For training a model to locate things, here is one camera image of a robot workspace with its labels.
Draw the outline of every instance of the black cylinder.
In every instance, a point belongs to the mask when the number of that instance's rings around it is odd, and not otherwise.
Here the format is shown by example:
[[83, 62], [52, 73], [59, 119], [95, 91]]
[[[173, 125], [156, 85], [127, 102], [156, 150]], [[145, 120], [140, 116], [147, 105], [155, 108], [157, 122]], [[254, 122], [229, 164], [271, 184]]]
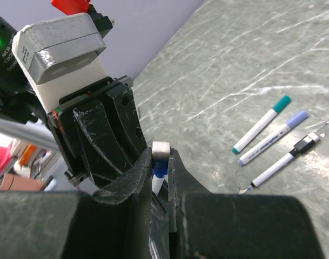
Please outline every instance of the black cylinder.
[[16, 33], [0, 16], [0, 95], [5, 97], [26, 91], [28, 82], [12, 52]]

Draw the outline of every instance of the marker cap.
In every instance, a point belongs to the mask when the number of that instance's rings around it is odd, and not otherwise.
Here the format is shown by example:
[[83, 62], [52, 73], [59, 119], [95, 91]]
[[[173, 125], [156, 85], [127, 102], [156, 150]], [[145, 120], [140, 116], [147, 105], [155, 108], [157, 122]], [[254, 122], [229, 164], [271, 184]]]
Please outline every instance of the marker cap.
[[307, 112], [302, 110], [299, 113], [297, 113], [294, 117], [292, 117], [290, 120], [288, 120], [285, 124], [288, 125], [289, 128], [295, 128], [307, 118], [308, 118]]
[[273, 107], [272, 109], [276, 113], [280, 113], [289, 103], [291, 99], [289, 96], [283, 96]]

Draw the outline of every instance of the orange object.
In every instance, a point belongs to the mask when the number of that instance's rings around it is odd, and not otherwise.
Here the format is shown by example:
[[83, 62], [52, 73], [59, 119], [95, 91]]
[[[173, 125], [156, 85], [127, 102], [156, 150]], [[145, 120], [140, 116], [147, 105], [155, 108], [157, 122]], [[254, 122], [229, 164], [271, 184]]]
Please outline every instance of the orange object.
[[88, 12], [90, 0], [51, 0], [51, 5], [66, 15]]
[[37, 147], [29, 144], [19, 159], [19, 165], [26, 166]]
[[13, 142], [8, 147], [0, 147], [0, 173], [11, 160], [10, 152]]
[[0, 190], [43, 190], [44, 182], [21, 177], [16, 174], [5, 173], [0, 180]]

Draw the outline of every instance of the marble surface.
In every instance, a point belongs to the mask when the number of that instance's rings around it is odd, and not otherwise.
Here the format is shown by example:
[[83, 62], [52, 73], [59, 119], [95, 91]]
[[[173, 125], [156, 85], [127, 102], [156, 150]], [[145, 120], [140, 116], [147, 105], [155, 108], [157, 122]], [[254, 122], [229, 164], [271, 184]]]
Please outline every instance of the marble surface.
[[[148, 141], [169, 141], [216, 193], [246, 187], [305, 134], [324, 135], [254, 193], [297, 197], [329, 258], [329, 0], [207, 1], [133, 89]], [[292, 102], [245, 151], [301, 109], [310, 117], [239, 167], [232, 146], [285, 94]]]

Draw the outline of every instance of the pink object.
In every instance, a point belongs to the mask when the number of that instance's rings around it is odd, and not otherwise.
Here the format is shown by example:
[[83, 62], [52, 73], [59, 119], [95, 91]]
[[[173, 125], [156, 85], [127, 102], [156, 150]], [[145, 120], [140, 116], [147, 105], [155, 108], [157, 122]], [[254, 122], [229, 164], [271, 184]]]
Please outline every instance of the pink object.
[[8, 165], [11, 160], [11, 148], [13, 142], [8, 147], [0, 147], [0, 173]]

